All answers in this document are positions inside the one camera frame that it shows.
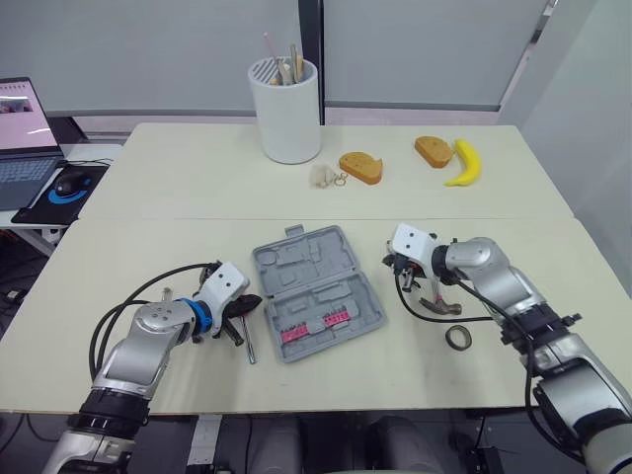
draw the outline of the tape roll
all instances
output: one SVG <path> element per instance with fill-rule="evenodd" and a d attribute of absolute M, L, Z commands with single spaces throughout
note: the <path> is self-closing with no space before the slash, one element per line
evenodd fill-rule
<path fill-rule="evenodd" d="M 463 343 L 455 340 L 453 337 L 454 333 L 461 333 L 463 338 L 465 338 L 465 342 Z M 454 326 L 450 326 L 447 331 L 445 331 L 445 341 L 455 351 L 465 351 L 472 346 L 472 335 L 465 326 L 456 324 Z"/>

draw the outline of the white cylindrical container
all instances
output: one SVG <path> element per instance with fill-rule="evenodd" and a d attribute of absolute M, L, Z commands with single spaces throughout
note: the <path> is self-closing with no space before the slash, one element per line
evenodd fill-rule
<path fill-rule="evenodd" d="M 271 57 L 248 70 L 264 152 L 279 163 L 304 163 L 320 151 L 316 66 L 304 61 L 302 81 L 290 86 L 271 85 L 276 75 Z"/>

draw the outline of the laptop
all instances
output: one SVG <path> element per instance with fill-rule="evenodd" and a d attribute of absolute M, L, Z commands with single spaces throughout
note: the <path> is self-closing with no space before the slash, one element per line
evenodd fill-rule
<path fill-rule="evenodd" d="M 0 79 L 0 210 L 28 206 L 60 160 L 31 80 Z"/>

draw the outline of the laptop screen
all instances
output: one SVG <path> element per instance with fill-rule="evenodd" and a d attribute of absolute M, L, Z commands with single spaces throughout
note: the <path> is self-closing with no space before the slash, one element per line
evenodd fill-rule
<path fill-rule="evenodd" d="M 0 151 L 57 146 L 33 85 L 0 81 Z"/>

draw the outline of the bread slice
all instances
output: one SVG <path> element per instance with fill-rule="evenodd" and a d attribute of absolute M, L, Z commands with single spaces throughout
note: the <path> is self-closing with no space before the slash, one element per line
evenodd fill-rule
<path fill-rule="evenodd" d="M 371 155 L 361 151 L 341 156 L 340 167 L 368 185 L 376 185 L 382 179 L 382 160 L 374 160 Z"/>
<path fill-rule="evenodd" d="M 415 149 L 433 168 L 443 168 L 454 154 L 450 145 L 436 136 L 420 136 L 415 140 Z"/>

